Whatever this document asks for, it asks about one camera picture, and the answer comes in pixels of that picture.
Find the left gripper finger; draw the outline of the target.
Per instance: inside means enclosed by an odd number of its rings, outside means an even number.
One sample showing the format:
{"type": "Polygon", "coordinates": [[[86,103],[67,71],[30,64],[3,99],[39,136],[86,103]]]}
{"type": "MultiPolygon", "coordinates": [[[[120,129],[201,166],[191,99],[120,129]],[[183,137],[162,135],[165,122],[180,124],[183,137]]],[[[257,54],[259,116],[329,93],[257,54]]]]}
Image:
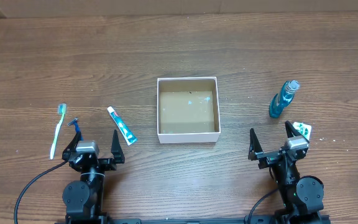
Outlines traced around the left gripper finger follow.
{"type": "Polygon", "coordinates": [[[65,150],[62,152],[62,159],[69,159],[72,152],[76,151],[77,144],[82,140],[82,134],[80,131],[76,132],[75,137],[67,145],[65,150]]]}
{"type": "Polygon", "coordinates": [[[116,164],[124,164],[125,156],[119,143],[119,136],[115,129],[112,136],[111,154],[116,164]]]}

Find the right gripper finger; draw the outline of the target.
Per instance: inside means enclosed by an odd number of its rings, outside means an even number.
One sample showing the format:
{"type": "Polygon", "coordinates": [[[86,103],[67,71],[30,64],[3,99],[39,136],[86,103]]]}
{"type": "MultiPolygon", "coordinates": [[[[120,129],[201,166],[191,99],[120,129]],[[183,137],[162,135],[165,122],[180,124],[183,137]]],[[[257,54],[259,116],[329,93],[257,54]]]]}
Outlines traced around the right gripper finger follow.
{"type": "Polygon", "coordinates": [[[248,160],[255,161],[263,153],[264,153],[263,149],[259,143],[257,135],[254,131],[254,128],[251,128],[250,129],[250,145],[249,145],[248,160]]]}
{"type": "Polygon", "coordinates": [[[286,121],[286,122],[285,122],[285,129],[286,129],[287,137],[288,137],[288,138],[291,138],[291,137],[294,137],[294,136],[302,136],[302,134],[300,134],[300,133],[293,127],[293,125],[291,124],[291,122],[289,122],[289,121],[286,121]]]}

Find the green white floss packet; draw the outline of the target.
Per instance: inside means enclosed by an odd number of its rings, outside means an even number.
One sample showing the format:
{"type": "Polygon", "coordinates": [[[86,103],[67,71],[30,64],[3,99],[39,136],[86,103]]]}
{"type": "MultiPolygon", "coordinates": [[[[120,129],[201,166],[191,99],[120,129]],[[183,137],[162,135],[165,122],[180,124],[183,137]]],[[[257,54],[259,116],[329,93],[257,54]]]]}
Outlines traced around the green white floss packet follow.
{"type": "Polygon", "coordinates": [[[310,135],[312,131],[312,126],[305,124],[305,123],[299,123],[294,122],[293,127],[302,134],[307,140],[310,140],[310,135]]]}

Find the green white toothpaste tube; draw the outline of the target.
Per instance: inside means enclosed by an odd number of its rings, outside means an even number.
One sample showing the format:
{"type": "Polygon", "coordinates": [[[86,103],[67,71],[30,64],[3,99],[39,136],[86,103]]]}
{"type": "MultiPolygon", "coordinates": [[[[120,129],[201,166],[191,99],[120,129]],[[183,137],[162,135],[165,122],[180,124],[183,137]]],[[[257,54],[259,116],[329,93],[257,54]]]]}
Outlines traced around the green white toothpaste tube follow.
{"type": "Polygon", "coordinates": [[[118,128],[119,128],[121,134],[123,135],[127,145],[130,146],[130,145],[134,144],[137,141],[136,136],[127,127],[127,125],[122,120],[122,118],[118,115],[116,110],[112,106],[109,106],[109,107],[107,107],[107,111],[110,114],[110,117],[112,117],[112,119],[114,120],[114,122],[118,126],[118,128]]]}

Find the blue disposable razor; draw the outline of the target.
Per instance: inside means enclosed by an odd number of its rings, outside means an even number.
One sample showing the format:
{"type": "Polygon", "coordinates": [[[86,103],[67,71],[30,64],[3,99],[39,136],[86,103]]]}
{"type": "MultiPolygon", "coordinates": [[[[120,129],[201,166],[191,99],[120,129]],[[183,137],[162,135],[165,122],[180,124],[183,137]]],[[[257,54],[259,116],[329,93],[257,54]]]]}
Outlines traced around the blue disposable razor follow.
{"type": "Polygon", "coordinates": [[[83,137],[82,137],[82,133],[78,124],[78,118],[74,118],[72,121],[70,121],[67,126],[74,126],[75,127],[75,137],[74,140],[76,141],[82,141],[83,137]]]}

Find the blue liquid bottle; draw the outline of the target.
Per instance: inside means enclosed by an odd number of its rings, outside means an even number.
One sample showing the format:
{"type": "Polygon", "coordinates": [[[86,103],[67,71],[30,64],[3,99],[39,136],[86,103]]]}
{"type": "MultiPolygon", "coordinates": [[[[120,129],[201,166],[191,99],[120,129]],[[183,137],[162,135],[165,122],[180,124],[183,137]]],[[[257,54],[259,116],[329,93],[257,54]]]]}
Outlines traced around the blue liquid bottle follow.
{"type": "Polygon", "coordinates": [[[278,118],[281,115],[284,108],[292,102],[299,88],[300,84],[297,80],[289,80],[283,84],[280,92],[270,102],[269,115],[271,118],[278,118]]]}

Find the green white toothbrush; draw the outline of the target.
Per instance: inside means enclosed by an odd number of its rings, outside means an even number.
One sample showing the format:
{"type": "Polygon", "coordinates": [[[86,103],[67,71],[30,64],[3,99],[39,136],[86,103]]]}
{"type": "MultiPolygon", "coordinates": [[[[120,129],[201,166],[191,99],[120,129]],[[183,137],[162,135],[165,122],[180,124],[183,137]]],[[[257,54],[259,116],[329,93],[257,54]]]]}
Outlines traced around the green white toothbrush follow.
{"type": "Polygon", "coordinates": [[[58,114],[60,115],[60,120],[59,120],[59,122],[57,123],[57,125],[55,127],[54,138],[53,138],[52,145],[50,147],[50,160],[52,160],[54,158],[54,156],[55,156],[55,151],[56,151],[56,146],[57,146],[57,141],[58,141],[58,135],[59,135],[60,129],[62,127],[66,111],[67,111],[67,105],[65,103],[59,104],[59,106],[58,106],[58,114]]]}

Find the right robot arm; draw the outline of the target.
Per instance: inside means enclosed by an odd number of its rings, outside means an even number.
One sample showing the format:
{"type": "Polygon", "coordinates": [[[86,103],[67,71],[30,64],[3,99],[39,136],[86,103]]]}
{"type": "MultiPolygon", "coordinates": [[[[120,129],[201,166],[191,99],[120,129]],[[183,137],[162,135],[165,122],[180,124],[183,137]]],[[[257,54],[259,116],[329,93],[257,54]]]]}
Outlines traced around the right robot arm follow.
{"type": "Polygon", "coordinates": [[[296,162],[306,157],[309,140],[294,128],[291,122],[285,122],[287,140],[277,151],[265,153],[254,129],[250,129],[248,159],[258,161],[259,169],[268,168],[277,188],[264,195],[251,208],[245,223],[255,223],[263,219],[267,223],[330,223],[327,215],[320,215],[324,209],[324,184],[312,175],[301,176],[296,162]],[[278,192],[284,208],[265,217],[254,215],[255,209],[267,197],[278,192]]]}

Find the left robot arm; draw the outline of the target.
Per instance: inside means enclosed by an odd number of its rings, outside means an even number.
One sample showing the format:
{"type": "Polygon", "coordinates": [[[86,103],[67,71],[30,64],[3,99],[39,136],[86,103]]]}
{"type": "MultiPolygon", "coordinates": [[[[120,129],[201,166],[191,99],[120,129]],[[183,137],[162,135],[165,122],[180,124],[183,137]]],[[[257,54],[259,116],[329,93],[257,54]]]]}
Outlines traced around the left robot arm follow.
{"type": "Polygon", "coordinates": [[[80,180],[70,182],[62,193],[66,206],[66,223],[112,223],[108,213],[103,212],[105,172],[115,171],[118,164],[125,163],[117,131],[113,132],[112,157],[99,158],[95,141],[85,141],[81,132],[62,153],[62,159],[80,173],[80,180]]]}

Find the white cardboard box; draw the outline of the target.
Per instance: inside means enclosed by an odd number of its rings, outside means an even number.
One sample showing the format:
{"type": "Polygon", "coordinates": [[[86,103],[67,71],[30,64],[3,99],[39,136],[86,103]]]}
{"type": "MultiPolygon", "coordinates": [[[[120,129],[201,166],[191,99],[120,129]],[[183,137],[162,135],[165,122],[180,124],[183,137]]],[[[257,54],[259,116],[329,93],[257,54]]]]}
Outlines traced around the white cardboard box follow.
{"type": "Polygon", "coordinates": [[[161,144],[217,142],[220,134],[216,77],[157,79],[157,136],[161,144]]]}

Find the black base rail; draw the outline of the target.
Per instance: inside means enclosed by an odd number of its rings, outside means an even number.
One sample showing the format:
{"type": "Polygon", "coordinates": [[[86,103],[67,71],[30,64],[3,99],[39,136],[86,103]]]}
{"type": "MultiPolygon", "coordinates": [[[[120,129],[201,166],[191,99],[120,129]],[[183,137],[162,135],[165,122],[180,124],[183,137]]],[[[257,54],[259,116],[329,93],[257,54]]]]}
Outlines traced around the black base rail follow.
{"type": "MultiPolygon", "coordinates": [[[[323,215],[321,223],[330,224],[331,221],[328,215],[323,215]]],[[[248,216],[244,218],[202,218],[202,219],[165,219],[165,220],[141,220],[138,218],[127,218],[127,219],[112,219],[108,218],[107,221],[103,220],[60,220],[55,222],[56,224],[64,223],[110,223],[110,224],[245,224],[248,216]]],[[[250,223],[255,224],[273,224],[276,223],[273,215],[253,215],[250,223]]]]}

